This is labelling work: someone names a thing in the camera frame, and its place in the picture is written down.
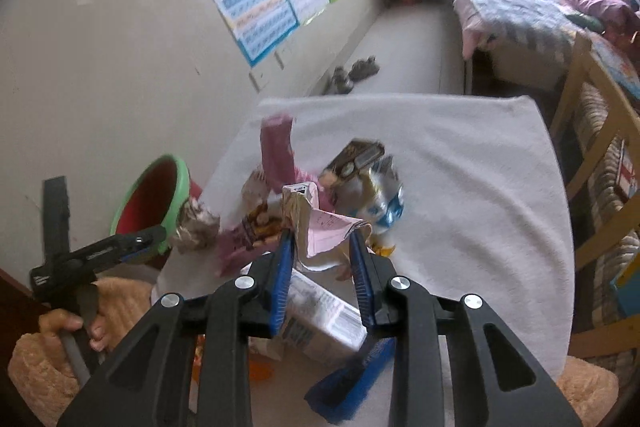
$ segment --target plastic bucket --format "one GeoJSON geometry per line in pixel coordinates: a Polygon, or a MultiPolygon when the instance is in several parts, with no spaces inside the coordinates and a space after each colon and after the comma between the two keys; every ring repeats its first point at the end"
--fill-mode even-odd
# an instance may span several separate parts
{"type": "MultiPolygon", "coordinates": [[[[187,164],[178,156],[167,154],[151,163],[136,180],[124,198],[111,223],[111,235],[132,233],[162,225],[169,237],[175,232],[178,214],[189,196],[199,198],[202,189],[189,176],[187,164]]],[[[160,245],[148,259],[156,253],[164,253],[167,241],[160,245]]]]}

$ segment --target shoe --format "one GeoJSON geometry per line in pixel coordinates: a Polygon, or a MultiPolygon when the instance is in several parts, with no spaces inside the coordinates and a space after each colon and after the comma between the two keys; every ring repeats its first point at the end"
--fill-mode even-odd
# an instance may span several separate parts
{"type": "Polygon", "coordinates": [[[348,94],[353,89],[353,82],[351,82],[349,75],[341,66],[335,68],[331,81],[339,94],[348,94]]]}
{"type": "Polygon", "coordinates": [[[376,57],[371,55],[367,60],[363,58],[356,60],[353,68],[351,68],[351,73],[349,73],[349,78],[354,82],[359,82],[373,76],[378,71],[380,71],[380,66],[376,63],[376,57]]]}

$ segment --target table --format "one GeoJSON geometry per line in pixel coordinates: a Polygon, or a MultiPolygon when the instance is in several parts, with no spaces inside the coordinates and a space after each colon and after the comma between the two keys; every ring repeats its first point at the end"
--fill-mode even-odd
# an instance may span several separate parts
{"type": "MultiPolygon", "coordinates": [[[[527,97],[360,95],[265,100],[204,188],[224,225],[239,219],[240,189],[260,162],[260,120],[296,118],[298,165],[319,172],[353,137],[379,139],[404,182],[405,213],[392,230],[399,274],[432,294],[481,295],[557,378],[572,322],[574,252],[564,186],[545,125],[527,97]]],[[[154,294],[205,295],[222,280],[210,252],[171,254],[154,294]]],[[[355,304],[353,284],[320,276],[355,304]]],[[[445,353],[446,344],[441,343],[445,353]]],[[[272,380],[252,386],[256,427],[324,426],[303,396],[328,370],[289,349],[272,380]]],[[[389,367],[347,425],[385,426],[389,367]]],[[[448,362],[447,424],[452,425],[448,362]]]]}

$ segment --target white tile floor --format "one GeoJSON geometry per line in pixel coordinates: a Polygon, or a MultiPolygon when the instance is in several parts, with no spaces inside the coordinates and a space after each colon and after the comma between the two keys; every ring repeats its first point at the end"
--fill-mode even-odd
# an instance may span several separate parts
{"type": "Polygon", "coordinates": [[[385,10],[362,39],[358,58],[375,55],[380,73],[356,83],[354,93],[463,93],[462,38],[448,5],[419,4],[385,10]]]}

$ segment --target metal pivot bolt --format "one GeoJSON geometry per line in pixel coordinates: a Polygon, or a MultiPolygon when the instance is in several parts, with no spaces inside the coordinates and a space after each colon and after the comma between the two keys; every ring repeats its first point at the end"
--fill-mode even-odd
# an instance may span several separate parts
{"type": "Polygon", "coordinates": [[[468,308],[471,308],[472,310],[477,310],[480,306],[482,306],[482,299],[479,298],[478,295],[467,295],[465,297],[465,304],[467,305],[468,308]]]}
{"type": "Polygon", "coordinates": [[[238,277],[236,279],[236,288],[240,288],[241,290],[246,290],[251,288],[254,285],[254,279],[249,277],[248,275],[243,275],[242,277],[238,277]]]}
{"type": "Polygon", "coordinates": [[[391,279],[391,286],[396,290],[406,290],[411,286],[411,281],[406,277],[394,277],[391,279]]]}
{"type": "Polygon", "coordinates": [[[174,306],[177,306],[180,303],[180,297],[177,296],[175,293],[167,293],[167,295],[165,295],[164,297],[162,297],[162,299],[160,299],[160,303],[165,308],[173,308],[174,306]]]}

